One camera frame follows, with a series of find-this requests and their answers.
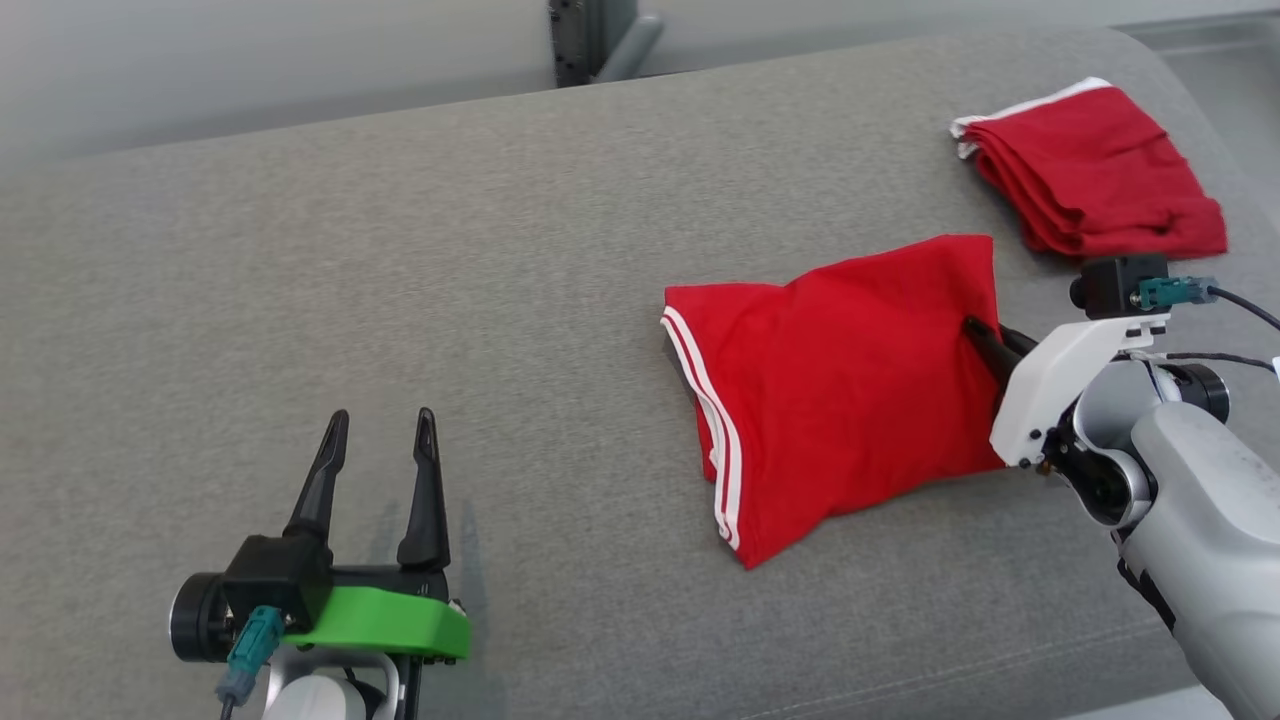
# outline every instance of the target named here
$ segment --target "red shorts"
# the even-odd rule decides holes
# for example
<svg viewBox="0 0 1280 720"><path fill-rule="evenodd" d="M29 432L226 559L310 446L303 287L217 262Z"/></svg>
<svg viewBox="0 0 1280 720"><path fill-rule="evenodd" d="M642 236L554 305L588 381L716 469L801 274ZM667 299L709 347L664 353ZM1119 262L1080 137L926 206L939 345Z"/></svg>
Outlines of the red shorts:
<svg viewBox="0 0 1280 720"><path fill-rule="evenodd" d="M824 518L1004 466L988 443L997 387L961 332L966 315L998 323L989 237L666 299L716 523L748 569Z"/></svg>

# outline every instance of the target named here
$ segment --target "gray robot arm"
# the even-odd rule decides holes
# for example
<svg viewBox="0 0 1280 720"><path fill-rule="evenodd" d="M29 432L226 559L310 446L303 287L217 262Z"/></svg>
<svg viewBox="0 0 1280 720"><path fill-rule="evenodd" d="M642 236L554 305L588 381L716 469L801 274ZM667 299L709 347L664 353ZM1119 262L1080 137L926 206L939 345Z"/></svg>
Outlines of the gray robot arm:
<svg viewBox="0 0 1280 720"><path fill-rule="evenodd" d="M1236 720L1276 720L1280 477L1226 428L1221 378L1143 350L1211 286L1169 278L1160 256L1103 259L1073 286L1089 322L1042 342L975 318L964 331L1004 389L996 454L1065 478L1201 683Z"/></svg>
<svg viewBox="0 0 1280 720"><path fill-rule="evenodd" d="M1187 402L1151 410L1132 437L1158 489L1119 533L1120 556L1228 711L1280 717L1280 477Z"/></svg>

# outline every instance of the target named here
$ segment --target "robotic arm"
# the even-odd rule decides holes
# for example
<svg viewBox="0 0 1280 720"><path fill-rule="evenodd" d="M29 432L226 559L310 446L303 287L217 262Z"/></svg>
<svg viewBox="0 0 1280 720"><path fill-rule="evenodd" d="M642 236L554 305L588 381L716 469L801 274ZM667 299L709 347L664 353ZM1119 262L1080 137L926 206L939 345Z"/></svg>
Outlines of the robotic arm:
<svg viewBox="0 0 1280 720"><path fill-rule="evenodd" d="M417 478L397 564L333 565L329 519L348 423L346 410L329 420L280 537L250 536L227 570L192 575L174 597L174 653L228 666L216 688L223 720L248 700L264 664L264 720L415 720L422 665L470 652L471 625L444 577L449 536L429 409L417 416ZM356 679L357 667L379 673L379 687Z"/></svg>
<svg viewBox="0 0 1280 720"><path fill-rule="evenodd" d="M1093 261L1073 286L1091 322L1043 342L970 318L1004 387L991 433L1009 465L1062 475L1110 528L1121 577L1160 614L1236 720L1280 717L1280 477L1224 424L1230 396L1203 365L1142 352L1171 305L1208 278L1162 256Z"/></svg>

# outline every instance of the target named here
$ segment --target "folded red shorts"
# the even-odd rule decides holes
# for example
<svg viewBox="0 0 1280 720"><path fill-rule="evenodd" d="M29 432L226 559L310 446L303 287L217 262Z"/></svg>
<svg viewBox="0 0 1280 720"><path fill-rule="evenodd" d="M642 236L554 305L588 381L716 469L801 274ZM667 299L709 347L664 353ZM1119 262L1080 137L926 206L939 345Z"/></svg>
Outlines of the folded red shorts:
<svg viewBox="0 0 1280 720"><path fill-rule="evenodd" d="M997 387L961 332L966 315L998 323L989 237L666 299L716 523L748 569L824 518L1002 466Z"/></svg>
<svg viewBox="0 0 1280 720"><path fill-rule="evenodd" d="M1018 209L1032 250L1097 258L1226 252L1222 209L1169 133L1117 87L1066 90L951 123L960 156Z"/></svg>

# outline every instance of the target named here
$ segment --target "couch cushion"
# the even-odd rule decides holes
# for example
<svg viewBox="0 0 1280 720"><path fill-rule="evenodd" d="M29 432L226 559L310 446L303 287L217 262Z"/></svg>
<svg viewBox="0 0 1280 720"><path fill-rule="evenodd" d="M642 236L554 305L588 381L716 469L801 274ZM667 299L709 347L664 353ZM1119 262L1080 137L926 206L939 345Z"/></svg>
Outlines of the couch cushion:
<svg viewBox="0 0 1280 720"><path fill-rule="evenodd" d="M352 414L332 546L389 561L430 405L475 656L424 717L1051 717L1188 684L1074 496L955 480L746 573L663 355L668 284L991 233L1006 323L1080 319L951 118L1085 76L1161 122L1272 309L1275 234L1161 61L1110 31L924 38L86 159L0 183L0 715L192 717L174 591L283 528ZM1165 348L1263 355L1179 311ZM1275 379L1224 369L1280 461ZM922 428L920 442L929 442ZM246 711L253 716L253 710Z"/></svg>

